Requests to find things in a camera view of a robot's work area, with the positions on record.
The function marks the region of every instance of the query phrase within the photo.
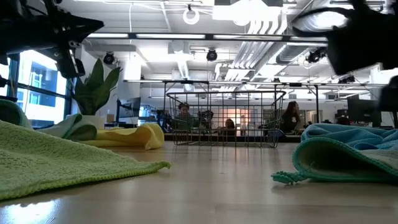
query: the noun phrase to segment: computer monitor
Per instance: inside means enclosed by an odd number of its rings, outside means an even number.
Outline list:
[[[347,102],[350,121],[355,123],[372,122],[374,127],[380,127],[381,112],[377,109],[378,102],[376,100],[347,99]]]
[[[118,118],[136,118],[139,117],[139,108],[141,105],[141,97],[131,98],[128,100],[118,100]]]

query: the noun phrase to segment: table surface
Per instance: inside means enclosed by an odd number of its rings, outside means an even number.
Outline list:
[[[115,148],[172,168],[1,202],[0,223],[397,223],[396,186],[273,182],[273,172],[294,170],[295,145]]]

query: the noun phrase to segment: window frame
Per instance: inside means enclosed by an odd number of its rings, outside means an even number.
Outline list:
[[[21,89],[26,89],[26,90],[30,90],[30,91],[34,91],[37,93],[42,93],[42,94],[46,94],[46,95],[50,95],[50,96],[56,96],[56,97],[61,97],[65,99],[65,106],[64,106],[64,110],[63,110],[63,118],[65,119],[67,115],[71,114],[72,112],[72,88],[73,85],[71,84],[71,82],[69,82],[67,80],[67,90],[65,92],[65,94],[59,94],[56,93],[54,91],[50,91],[50,90],[45,90],[43,88],[38,88],[32,85],[26,85],[23,83],[19,83],[18,82],[18,78],[19,78],[19,65],[21,62],[21,58],[19,54],[13,55],[13,57],[11,58],[10,64],[9,64],[9,78],[7,80],[7,96],[15,96],[17,97],[17,91],[18,88]]]

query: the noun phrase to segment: towel fringe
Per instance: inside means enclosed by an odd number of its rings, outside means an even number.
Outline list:
[[[301,172],[284,172],[279,171],[271,175],[272,180],[283,184],[293,185],[294,183],[307,180],[308,177]]]

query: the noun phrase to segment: wire basket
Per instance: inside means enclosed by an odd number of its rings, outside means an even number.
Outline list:
[[[176,145],[277,147],[284,91],[168,93]]]

